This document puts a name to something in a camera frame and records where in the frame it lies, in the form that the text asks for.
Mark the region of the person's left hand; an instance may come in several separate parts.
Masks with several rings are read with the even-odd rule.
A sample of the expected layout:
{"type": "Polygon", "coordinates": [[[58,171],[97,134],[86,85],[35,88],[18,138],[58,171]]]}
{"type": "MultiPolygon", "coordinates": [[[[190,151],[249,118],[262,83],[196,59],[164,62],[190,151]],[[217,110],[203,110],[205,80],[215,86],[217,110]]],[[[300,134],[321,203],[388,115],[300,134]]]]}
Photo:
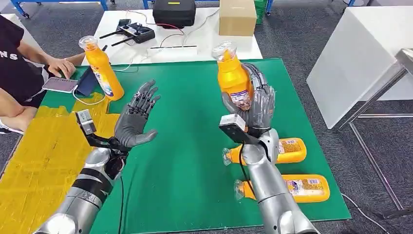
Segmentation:
{"type": "Polygon", "coordinates": [[[47,65],[48,71],[57,78],[70,79],[76,70],[75,66],[66,59],[51,57],[47,60],[47,65]]]}

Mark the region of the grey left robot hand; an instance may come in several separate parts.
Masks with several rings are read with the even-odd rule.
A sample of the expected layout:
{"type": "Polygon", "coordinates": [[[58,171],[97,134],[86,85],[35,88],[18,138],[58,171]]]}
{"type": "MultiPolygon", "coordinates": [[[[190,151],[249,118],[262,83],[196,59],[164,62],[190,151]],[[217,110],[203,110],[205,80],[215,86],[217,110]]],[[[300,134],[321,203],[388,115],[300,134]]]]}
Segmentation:
{"type": "Polygon", "coordinates": [[[124,106],[114,129],[115,138],[123,146],[133,148],[150,142],[157,136],[155,129],[144,132],[149,115],[160,99],[160,96],[155,94],[157,90],[155,80],[145,82],[124,106]]]}

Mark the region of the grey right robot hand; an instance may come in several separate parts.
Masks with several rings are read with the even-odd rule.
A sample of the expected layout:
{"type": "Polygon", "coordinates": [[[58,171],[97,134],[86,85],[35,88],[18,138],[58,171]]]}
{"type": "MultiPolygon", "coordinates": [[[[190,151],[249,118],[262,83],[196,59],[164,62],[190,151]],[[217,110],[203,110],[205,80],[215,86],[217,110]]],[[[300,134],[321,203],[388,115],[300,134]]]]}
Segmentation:
{"type": "Polygon", "coordinates": [[[222,92],[222,102],[231,114],[238,114],[245,120],[248,134],[259,138],[271,129],[271,120],[275,108],[275,90],[267,82],[264,74],[251,63],[242,63],[242,68],[248,73],[253,87],[253,96],[249,110],[242,110],[222,92]]]}

